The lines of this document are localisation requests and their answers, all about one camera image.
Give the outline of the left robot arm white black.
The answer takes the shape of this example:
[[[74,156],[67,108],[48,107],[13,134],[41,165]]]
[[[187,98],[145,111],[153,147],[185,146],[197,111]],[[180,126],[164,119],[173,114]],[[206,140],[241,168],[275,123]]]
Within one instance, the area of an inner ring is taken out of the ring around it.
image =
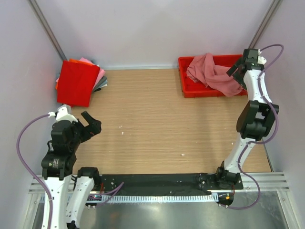
[[[101,177],[96,167],[82,167],[78,170],[72,197],[68,197],[72,179],[76,151],[79,145],[90,140],[102,130],[101,121],[92,118],[87,112],[82,117],[88,125],[84,126],[70,114],[56,115],[52,126],[48,152],[41,162],[46,192],[43,229],[77,229],[80,226],[82,212],[91,191],[101,185]]]

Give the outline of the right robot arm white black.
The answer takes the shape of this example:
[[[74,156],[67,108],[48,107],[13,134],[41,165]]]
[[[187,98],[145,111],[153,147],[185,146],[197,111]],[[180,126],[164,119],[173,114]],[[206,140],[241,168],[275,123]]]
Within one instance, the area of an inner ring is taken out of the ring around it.
[[[248,102],[237,123],[237,141],[229,156],[218,167],[215,184],[221,189],[238,187],[245,160],[256,144],[278,127],[279,106],[272,103],[265,85],[266,59],[261,50],[245,49],[242,57],[227,71],[246,91]]]

